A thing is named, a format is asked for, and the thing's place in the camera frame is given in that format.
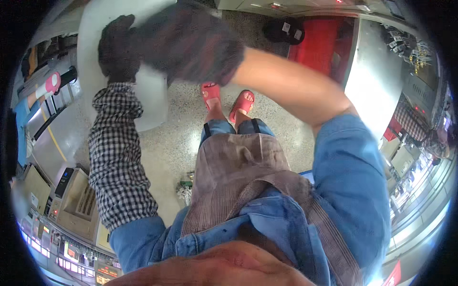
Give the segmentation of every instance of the checkered sleeve cover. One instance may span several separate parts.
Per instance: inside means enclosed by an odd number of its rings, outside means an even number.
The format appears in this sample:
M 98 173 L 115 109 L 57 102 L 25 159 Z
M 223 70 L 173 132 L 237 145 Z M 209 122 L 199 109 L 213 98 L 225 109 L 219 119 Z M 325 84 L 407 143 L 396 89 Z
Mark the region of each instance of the checkered sleeve cover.
M 102 224 L 110 232 L 130 221 L 158 215 L 158 204 L 148 191 L 151 184 L 140 163 L 134 119 L 143 109 L 134 86 L 108 84 L 92 103 L 97 117 L 89 135 L 89 184 L 96 192 Z

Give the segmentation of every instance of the blue denim jacket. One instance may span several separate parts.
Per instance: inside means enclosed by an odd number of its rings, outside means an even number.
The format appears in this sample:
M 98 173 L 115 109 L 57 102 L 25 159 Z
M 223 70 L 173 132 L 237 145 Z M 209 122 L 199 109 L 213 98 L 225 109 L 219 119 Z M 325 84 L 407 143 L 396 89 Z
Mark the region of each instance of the blue denim jacket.
M 325 123 L 315 144 L 313 197 L 327 212 L 362 270 L 365 283 L 380 268 L 391 234 L 386 178 L 370 131 L 358 117 Z M 173 256 L 192 256 L 235 240 L 250 221 L 317 285 L 335 284 L 316 229 L 291 198 L 270 187 L 238 217 L 200 233 L 180 237 L 187 208 L 166 228 L 159 216 L 114 229 L 110 245 L 125 273 Z

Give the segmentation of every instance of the black glove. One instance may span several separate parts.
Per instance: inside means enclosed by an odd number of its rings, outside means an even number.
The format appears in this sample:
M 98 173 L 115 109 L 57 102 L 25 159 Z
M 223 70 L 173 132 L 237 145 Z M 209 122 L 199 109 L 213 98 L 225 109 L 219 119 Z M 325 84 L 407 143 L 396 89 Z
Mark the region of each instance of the black glove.
M 98 43 L 98 64 L 108 82 L 135 82 L 140 59 L 134 49 L 135 28 L 130 29 L 134 15 L 119 16 L 102 31 Z
M 148 18 L 137 36 L 141 59 L 171 80 L 224 86 L 242 62 L 245 49 L 226 23 L 195 3 L 165 8 Z

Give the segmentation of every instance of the yellow line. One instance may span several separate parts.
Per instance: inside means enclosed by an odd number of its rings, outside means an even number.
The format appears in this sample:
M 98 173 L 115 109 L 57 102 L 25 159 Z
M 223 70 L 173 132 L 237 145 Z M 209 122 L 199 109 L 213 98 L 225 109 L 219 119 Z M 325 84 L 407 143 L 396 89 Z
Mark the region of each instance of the yellow line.
M 46 115 L 44 115 L 43 107 L 40 107 L 40 109 L 41 109 L 41 115 L 43 115 L 43 119 L 46 122 L 46 120 L 48 120 L 48 119 L 46 118 Z M 60 149 L 59 144 L 57 144 L 57 141 L 54 138 L 53 132 L 51 131 L 51 126 L 48 126 L 48 131 L 49 131 L 49 135 L 51 135 L 51 139 L 54 141 L 54 144 L 56 145 L 57 150 L 59 151 L 60 155 L 62 156 L 64 161 L 67 162 L 67 159 L 65 158 L 64 153 L 62 153 L 62 150 Z

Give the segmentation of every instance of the red slipper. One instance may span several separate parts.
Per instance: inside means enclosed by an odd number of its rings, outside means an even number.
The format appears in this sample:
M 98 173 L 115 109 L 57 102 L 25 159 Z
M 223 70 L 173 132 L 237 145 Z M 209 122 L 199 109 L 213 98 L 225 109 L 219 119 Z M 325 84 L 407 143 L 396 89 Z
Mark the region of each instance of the red slipper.
M 214 86 L 209 86 L 213 82 L 204 82 L 201 84 L 201 92 L 202 92 L 202 98 L 205 103 L 205 106 L 207 107 L 207 110 L 210 110 L 207 104 L 207 100 L 212 99 L 212 98 L 219 98 L 221 101 L 221 97 L 219 95 L 219 85 L 215 84 Z
M 253 98 L 253 102 L 251 102 L 251 101 L 249 101 L 248 99 L 245 98 L 245 92 L 248 92 L 251 95 L 251 97 Z M 253 108 L 253 104 L 254 103 L 255 103 L 255 95 L 251 91 L 249 91 L 247 89 L 242 90 L 242 92 L 239 94 L 239 97 L 237 97 L 237 99 L 235 101 L 235 104 L 234 104 L 234 107 L 232 108 L 232 111 L 229 114 L 230 121 L 235 123 L 235 113 L 239 109 L 243 109 L 243 110 L 246 111 L 246 113 L 249 113 L 251 111 L 251 109 Z

